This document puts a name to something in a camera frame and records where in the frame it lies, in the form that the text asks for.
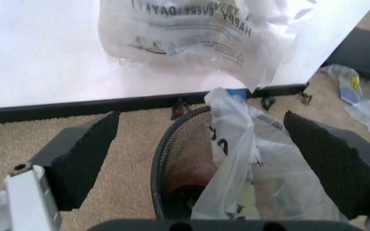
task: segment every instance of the small black clip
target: small black clip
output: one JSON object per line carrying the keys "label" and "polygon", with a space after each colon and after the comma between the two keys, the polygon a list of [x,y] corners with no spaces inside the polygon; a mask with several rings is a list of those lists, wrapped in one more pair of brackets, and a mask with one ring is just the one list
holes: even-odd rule
{"label": "small black clip", "polygon": [[179,117],[190,112],[191,108],[189,107],[189,105],[186,102],[183,102],[181,98],[179,98],[172,107],[171,120],[176,120]]}
{"label": "small black clip", "polygon": [[299,93],[299,97],[301,98],[302,104],[306,106],[308,106],[312,100],[312,95],[308,95],[304,92]]}
{"label": "small black clip", "polygon": [[261,100],[262,108],[268,111],[276,101],[277,99],[274,97],[263,97]]}

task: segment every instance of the black mesh wastebasket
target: black mesh wastebasket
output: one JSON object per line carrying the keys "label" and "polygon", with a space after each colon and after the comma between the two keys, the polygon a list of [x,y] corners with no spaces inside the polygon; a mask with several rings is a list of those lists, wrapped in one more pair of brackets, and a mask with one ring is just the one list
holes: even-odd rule
{"label": "black mesh wastebasket", "polygon": [[[254,119],[255,134],[265,140],[274,141],[279,143],[291,144],[292,140],[288,132],[285,130],[283,124],[279,121],[265,115],[258,115]],[[151,170],[151,191],[154,203],[154,209],[159,219],[189,219],[191,216],[192,208],[198,200],[205,186],[208,185],[211,178],[214,176],[217,168],[212,161],[211,153],[211,137],[213,132],[210,130],[211,111],[210,107],[199,108],[185,116],[179,118],[162,137],[157,147]],[[305,160],[297,159],[295,162],[283,161],[290,160],[295,154],[289,153],[289,156],[281,155],[278,158],[280,162],[274,162],[274,155],[267,155],[269,168],[299,167],[300,172],[312,170],[303,167],[302,163]],[[269,189],[276,190],[285,189],[284,197],[276,196],[273,200],[298,200],[292,189],[292,180],[301,179],[303,184],[307,182],[314,182],[312,174],[309,173],[306,177],[303,175],[300,178],[294,177],[295,174],[289,174],[285,177],[275,177],[270,179],[271,186]],[[266,178],[257,178],[259,185],[268,182]],[[257,194],[261,195],[261,201],[269,199],[267,193],[273,194],[274,191],[266,190],[268,186],[259,187]],[[294,192],[302,193],[302,190],[308,187],[300,188]],[[318,219],[339,220],[338,209],[334,206],[332,200],[323,192],[322,186],[313,186],[311,189],[315,190],[311,195],[302,194],[302,203],[306,203],[309,207],[297,208],[285,205],[279,205],[276,201],[270,204],[262,203],[258,208],[264,211],[264,217],[281,216],[288,219],[303,218],[314,219],[312,212],[313,209],[319,209]]]}
{"label": "black mesh wastebasket", "polygon": [[151,170],[157,218],[189,219],[193,204],[216,172],[210,122],[210,108],[199,108],[176,120],[159,142]]}

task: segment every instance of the crumpled plastic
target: crumpled plastic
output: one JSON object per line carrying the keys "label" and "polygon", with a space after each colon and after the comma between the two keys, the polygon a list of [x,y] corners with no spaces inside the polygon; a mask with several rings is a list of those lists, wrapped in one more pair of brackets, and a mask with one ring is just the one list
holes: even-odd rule
{"label": "crumpled plastic", "polygon": [[358,73],[352,68],[335,64],[322,70],[339,82],[341,99],[350,104],[345,111],[370,132],[370,89],[361,89]]}
{"label": "crumpled plastic", "polygon": [[205,101],[218,170],[191,219],[339,219],[281,123],[224,89],[211,91]]}

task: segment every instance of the beige carpet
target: beige carpet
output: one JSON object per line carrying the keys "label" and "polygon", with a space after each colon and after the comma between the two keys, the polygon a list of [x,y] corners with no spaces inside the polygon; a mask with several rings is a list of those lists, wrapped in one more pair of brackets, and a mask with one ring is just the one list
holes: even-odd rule
{"label": "beige carpet", "polygon": [[[350,118],[338,97],[338,86],[326,75],[317,74],[307,93],[310,106],[299,97],[278,97],[269,113],[281,120],[291,110],[331,126],[345,128],[370,141],[366,128]],[[259,106],[260,99],[249,100]],[[150,194],[150,168],[155,148],[169,125],[169,108],[122,113],[116,140],[99,174],[95,187],[80,210],[62,213],[63,230],[79,231],[109,219],[154,218]],[[94,116],[50,119],[0,125],[0,189],[7,171],[15,163],[27,161],[62,128]]]}

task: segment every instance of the mesh trash can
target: mesh trash can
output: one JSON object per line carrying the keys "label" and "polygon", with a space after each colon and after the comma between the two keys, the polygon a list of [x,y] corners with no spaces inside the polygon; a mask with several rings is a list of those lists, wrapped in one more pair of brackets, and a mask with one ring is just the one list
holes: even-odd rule
{"label": "mesh trash can", "polygon": [[199,108],[177,119],[159,142],[151,170],[158,219],[189,219],[193,204],[215,174],[210,122],[210,108]]}
{"label": "mesh trash can", "polygon": [[[255,133],[259,137],[268,141],[292,143],[288,132],[279,121],[267,115],[259,115],[254,122]],[[152,199],[158,219],[189,219],[194,204],[214,176],[217,167],[212,160],[213,133],[210,130],[210,123],[210,107],[199,108],[179,118],[159,142],[151,169]],[[303,167],[302,163],[306,164],[305,160],[296,159],[291,162],[292,156],[293,153],[289,156],[271,154],[266,156],[267,161],[273,162],[273,158],[278,159],[273,165],[268,165],[268,171],[273,167],[276,168],[272,171],[281,167],[281,175],[270,174],[273,177],[267,177],[266,172],[262,172],[265,175],[262,177],[258,175],[256,178],[257,183],[261,185],[259,189],[263,189],[258,191],[257,199],[260,196],[262,201],[268,201],[260,204],[261,208],[265,209],[264,216],[340,220],[337,207],[325,194],[322,186],[314,185],[316,176],[312,176],[312,173],[304,174],[304,171],[312,172],[309,167]],[[285,172],[287,167],[292,168],[293,172]]]}

